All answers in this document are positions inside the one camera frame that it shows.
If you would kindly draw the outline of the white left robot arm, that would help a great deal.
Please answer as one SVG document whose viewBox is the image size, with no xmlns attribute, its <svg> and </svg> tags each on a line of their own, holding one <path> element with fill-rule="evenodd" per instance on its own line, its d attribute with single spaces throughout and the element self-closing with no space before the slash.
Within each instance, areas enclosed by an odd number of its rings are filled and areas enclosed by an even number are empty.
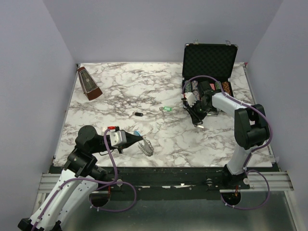
<svg viewBox="0 0 308 231">
<path fill-rule="evenodd" d="M 102 190 L 118 179 L 97 166 L 96 153 L 123 149 L 142 141 L 142 136 L 133 135 L 109 127 L 104 135 L 99 135 L 91 125 L 83 126 L 75 139 L 75 147 L 67 158 L 64 168 L 47 199 L 29 218 L 23 218 L 18 224 L 22 231 L 60 231 L 69 216 L 89 197 L 94 190 Z"/>
</svg>

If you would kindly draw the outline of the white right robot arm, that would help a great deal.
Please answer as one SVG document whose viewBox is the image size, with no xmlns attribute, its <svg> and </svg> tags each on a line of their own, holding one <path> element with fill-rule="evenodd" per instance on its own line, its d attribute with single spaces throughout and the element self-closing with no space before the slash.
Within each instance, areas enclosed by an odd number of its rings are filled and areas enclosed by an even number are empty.
<svg viewBox="0 0 308 231">
<path fill-rule="evenodd" d="M 184 109 L 192 124 L 200 127 L 211 112 L 223 111 L 234 119 L 236 147 L 230 161 L 222 170 L 221 182 L 231 189 L 246 178 L 246 166 L 254 151 L 261 149 L 270 140 L 270 128 L 262 105 L 241 102 L 222 87 L 212 89 L 208 81 L 184 81 L 182 86 Z"/>
</svg>

